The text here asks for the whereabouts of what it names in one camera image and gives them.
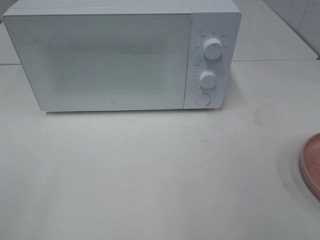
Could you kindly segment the white round door-release button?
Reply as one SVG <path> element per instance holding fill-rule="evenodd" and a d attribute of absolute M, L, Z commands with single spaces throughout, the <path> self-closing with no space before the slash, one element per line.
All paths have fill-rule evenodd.
<path fill-rule="evenodd" d="M 200 94 L 196 97 L 196 103 L 199 106 L 208 106 L 211 102 L 211 96 L 207 93 Z"/>

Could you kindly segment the white upper power knob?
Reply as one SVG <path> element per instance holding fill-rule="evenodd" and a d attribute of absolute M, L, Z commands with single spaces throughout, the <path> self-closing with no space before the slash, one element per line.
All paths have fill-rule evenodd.
<path fill-rule="evenodd" d="M 217 37 L 210 37 L 203 42 L 203 54 L 208 60 L 218 59 L 223 52 L 223 42 Z"/>

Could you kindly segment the pink round plate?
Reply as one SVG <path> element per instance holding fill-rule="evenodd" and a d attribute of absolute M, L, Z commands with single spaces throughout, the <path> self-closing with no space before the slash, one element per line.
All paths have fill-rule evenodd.
<path fill-rule="evenodd" d="M 299 160 L 301 177 L 310 192 L 320 200 L 320 133 L 303 145 Z"/>

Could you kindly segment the white microwave oven body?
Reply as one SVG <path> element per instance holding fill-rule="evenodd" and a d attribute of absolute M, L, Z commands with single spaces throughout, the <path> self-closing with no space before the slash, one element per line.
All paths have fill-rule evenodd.
<path fill-rule="evenodd" d="M 169 14 L 191 16 L 184 105 L 182 108 L 133 110 L 220 108 L 230 77 L 231 62 L 242 18 L 238 7 L 231 0 L 19 0 L 2 15 L 2 20 L 4 22 L 6 16 Z M 207 59 L 203 52 L 203 42 L 211 37 L 219 38 L 223 44 L 222 55 L 214 60 Z M 215 87 L 206 89 L 200 86 L 199 76 L 204 71 L 216 74 Z M 211 96 L 209 105 L 197 104 L 196 98 L 201 94 Z"/>

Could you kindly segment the white microwave door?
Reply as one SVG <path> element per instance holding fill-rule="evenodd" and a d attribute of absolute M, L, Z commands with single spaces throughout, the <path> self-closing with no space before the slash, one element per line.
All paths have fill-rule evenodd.
<path fill-rule="evenodd" d="M 41 110 L 181 109 L 190 14 L 6 16 Z"/>

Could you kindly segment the white lower timer knob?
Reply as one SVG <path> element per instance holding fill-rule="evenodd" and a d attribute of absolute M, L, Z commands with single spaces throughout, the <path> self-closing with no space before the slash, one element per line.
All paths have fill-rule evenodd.
<path fill-rule="evenodd" d="M 213 71 L 203 71 L 199 75 L 199 84 L 204 89 L 214 88 L 217 84 L 217 76 Z"/>

